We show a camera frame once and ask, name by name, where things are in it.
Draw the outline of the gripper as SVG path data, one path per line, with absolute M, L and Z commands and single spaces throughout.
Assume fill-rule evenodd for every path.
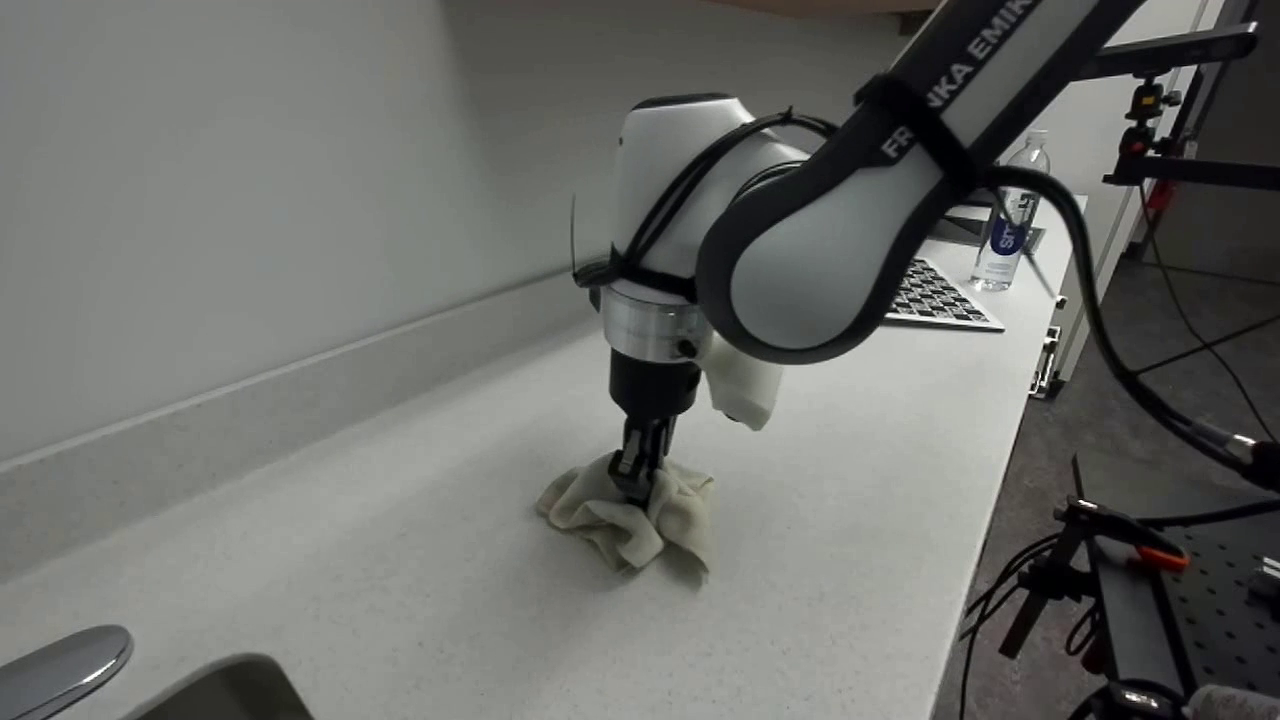
M 676 420 L 666 418 L 695 404 L 700 379 L 694 363 L 649 363 L 611 350 L 609 395 L 627 416 L 611 480 L 625 500 L 650 502 L 675 436 Z

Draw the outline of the beige cloth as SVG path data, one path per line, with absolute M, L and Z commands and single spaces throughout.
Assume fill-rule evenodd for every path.
M 636 573 L 673 550 L 695 578 L 716 561 L 710 495 L 714 478 L 677 462 L 655 470 L 644 506 L 630 503 L 609 474 L 612 454 L 559 474 L 534 503 L 557 532 L 590 544 L 614 573 Z

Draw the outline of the black and white patterned board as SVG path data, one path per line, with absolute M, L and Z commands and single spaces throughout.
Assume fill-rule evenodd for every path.
M 893 325 L 1004 333 L 1005 324 L 928 258 L 914 258 L 882 320 Z

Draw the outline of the clear plastic water bottle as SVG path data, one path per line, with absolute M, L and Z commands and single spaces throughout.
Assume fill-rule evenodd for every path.
M 1025 170 L 1048 173 L 1050 155 L 1044 129 L 1029 129 L 1019 150 L 1005 163 Z M 983 245 L 978 252 L 969 283 L 979 291 L 998 292 L 1010 288 L 1021 255 L 1027 250 L 1041 195 L 1020 187 L 1002 187 L 996 196 L 983 228 Z

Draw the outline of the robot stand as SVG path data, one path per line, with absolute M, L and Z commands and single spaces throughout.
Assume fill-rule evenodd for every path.
M 1181 574 L 1139 568 L 1112 541 L 1087 546 L 1102 620 L 1091 661 L 1110 680 L 1153 682 L 1185 698 L 1220 685 L 1280 700 L 1280 609 L 1254 578 L 1265 561 L 1280 562 L 1280 523 L 1253 518 L 1165 536 L 1190 556 Z

